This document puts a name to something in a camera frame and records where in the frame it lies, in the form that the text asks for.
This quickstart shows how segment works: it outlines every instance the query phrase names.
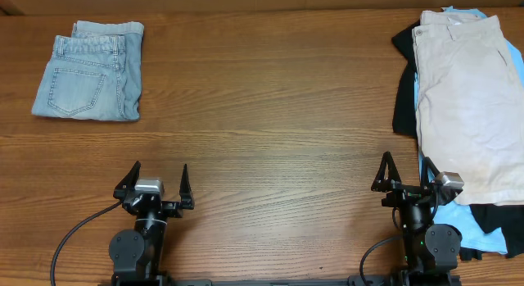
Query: white pants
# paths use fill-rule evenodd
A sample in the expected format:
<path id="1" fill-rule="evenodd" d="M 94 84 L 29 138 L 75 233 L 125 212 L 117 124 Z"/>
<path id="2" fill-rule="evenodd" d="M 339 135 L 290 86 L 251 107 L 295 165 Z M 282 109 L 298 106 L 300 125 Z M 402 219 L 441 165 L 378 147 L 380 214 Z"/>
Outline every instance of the white pants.
<path id="1" fill-rule="evenodd" d="M 463 205 L 524 203 L 524 89 L 497 16 L 425 11 L 413 29 L 418 144 Z"/>

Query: wooden table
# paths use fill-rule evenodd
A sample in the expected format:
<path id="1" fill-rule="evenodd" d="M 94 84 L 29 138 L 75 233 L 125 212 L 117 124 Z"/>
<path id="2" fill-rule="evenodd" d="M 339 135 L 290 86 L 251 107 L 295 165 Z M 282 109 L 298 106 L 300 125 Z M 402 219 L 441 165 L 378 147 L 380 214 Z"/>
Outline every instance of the wooden table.
<path id="1" fill-rule="evenodd" d="M 176 279 L 317 279 L 357 275 L 395 234 L 370 185 L 391 151 L 418 182 L 416 143 L 391 118 L 404 58 L 391 36 L 421 10 L 0 18 L 0 284 L 48 285 L 62 237 L 108 207 L 134 161 L 177 199 L 188 163 L 196 209 L 170 220 L 163 268 Z M 524 9 L 497 14 L 524 51 Z M 77 20 L 146 26 L 137 123 L 30 115 L 54 36 Z M 122 209 L 66 244 L 59 285 L 108 281 Z M 367 274 L 402 264 L 400 243 Z M 524 256 L 460 262 L 465 285 L 522 284 Z"/>

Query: jeans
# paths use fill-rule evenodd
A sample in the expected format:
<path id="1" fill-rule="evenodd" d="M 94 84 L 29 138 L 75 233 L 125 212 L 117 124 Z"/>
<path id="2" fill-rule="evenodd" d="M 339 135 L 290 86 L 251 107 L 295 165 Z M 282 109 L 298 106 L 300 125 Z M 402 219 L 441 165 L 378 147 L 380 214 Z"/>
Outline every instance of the jeans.
<path id="1" fill-rule="evenodd" d="M 80 20 L 71 38 L 56 36 L 33 115 L 138 120 L 143 29 L 137 22 L 104 25 Z"/>

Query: black cloth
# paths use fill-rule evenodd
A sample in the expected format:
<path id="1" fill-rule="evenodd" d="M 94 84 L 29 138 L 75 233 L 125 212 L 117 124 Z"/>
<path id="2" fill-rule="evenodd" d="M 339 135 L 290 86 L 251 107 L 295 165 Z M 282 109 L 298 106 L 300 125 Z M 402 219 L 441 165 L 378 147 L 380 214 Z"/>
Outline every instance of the black cloth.
<path id="1" fill-rule="evenodd" d="M 514 257 L 524 253 L 524 206 L 496 206 L 493 204 L 472 204 L 473 217 L 484 233 L 502 228 L 508 254 Z"/>
<path id="2" fill-rule="evenodd" d="M 417 119 L 415 117 L 415 99 L 413 95 L 413 85 L 415 83 L 415 73 L 417 64 L 413 51 L 413 38 L 411 30 L 420 25 L 418 20 L 405 30 L 395 35 L 391 42 L 406 58 L 408 65 L 400 77 L 399 90 L 396 93 L 395 111 L 393 113 L 393 132 L 396 134 L 408 135 L 417 138 Z"/>
<path id="3" fill-rule="evenodd" d="M 419 25 L 420 21 L 417 21 L 391 39 L 391 42 L 408 61 L 408 65 L 400 77 L 399 90 L 396 94 L 393 131 L 413 138 L 417 138 L 417 120 L 413 96 L 417 64 L 413 51 L 411 30 Z M 524 253 L 524 206 L 497 207 L 491 204 L 475 204 L 470 205 L 470 207 L 473 217 L 484 233 L 488 234 L 497 228 L 502 228 L 502 234 L 506 239 L 506 247 L 508 248 L 506 257 L 514 257 Z M 481 259 L 482 252 L 462 247 L 460 258 L 463 261 L 470 261 L 472 258 Z"/>

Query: light blue cloth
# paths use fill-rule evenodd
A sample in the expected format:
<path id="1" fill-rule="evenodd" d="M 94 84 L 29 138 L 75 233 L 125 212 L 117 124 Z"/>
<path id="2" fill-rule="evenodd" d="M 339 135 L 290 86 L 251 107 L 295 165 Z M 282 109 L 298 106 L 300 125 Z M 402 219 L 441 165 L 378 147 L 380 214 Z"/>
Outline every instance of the light blue cloth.
<path id="1" fill-rule="evenodd" d="M 38 87 L 36 116 L 138 120 L 144 26 L 78 21 L 72 37 L 56 36 Z"/>
<path id="2" fill-rule="evenodd" d="M 479 11 L 478 9 L 471 10 L 457 10 L 453 7 L 444 8 L 445 12 L 464 12 L 478 15 L 480 18 L 486 18 L 487 16 Z M 513 59 L 513 64 L 517 69 L 518 76 L 524 86 L 524 62 L 522 61 L 522 55 L 509 41 L 506 41 L 508 49 Z M 414 101 L 415 109 L 418 106 L 418 75 L 415 73 L 415 84 L 414 84 Z M 418 153 L 419 169 L 422 172 L 422 153 Z M 481 250 L 483 252 L 498 252 L 500 254 L 508 253 L 506 248 L 506 240 L 502 234 L 502 229 L 498 228 L 490 234 L 484 234 L 478 223 L 473 217 L 471 208 L 469 206 L 463 206 L 455 203 L 454 201 L 450 204 L 439 207 L 436 212 L 435 223 L 452 225 L 457 228 L 462 236 L 461 242 L 462 247 L 472 248 Z"/>

